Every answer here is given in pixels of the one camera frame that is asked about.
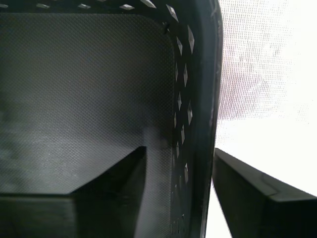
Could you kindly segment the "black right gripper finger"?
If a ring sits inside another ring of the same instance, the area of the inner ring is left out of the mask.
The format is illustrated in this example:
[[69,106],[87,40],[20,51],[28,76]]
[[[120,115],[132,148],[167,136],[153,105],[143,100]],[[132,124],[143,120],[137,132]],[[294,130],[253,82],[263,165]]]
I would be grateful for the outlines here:
[[213,184],[234,238],[315,238],[317,198],[215,150]]
[[147,149],[138,147],[69,194],[0,196],[3,238],[132,238],[144,193]]

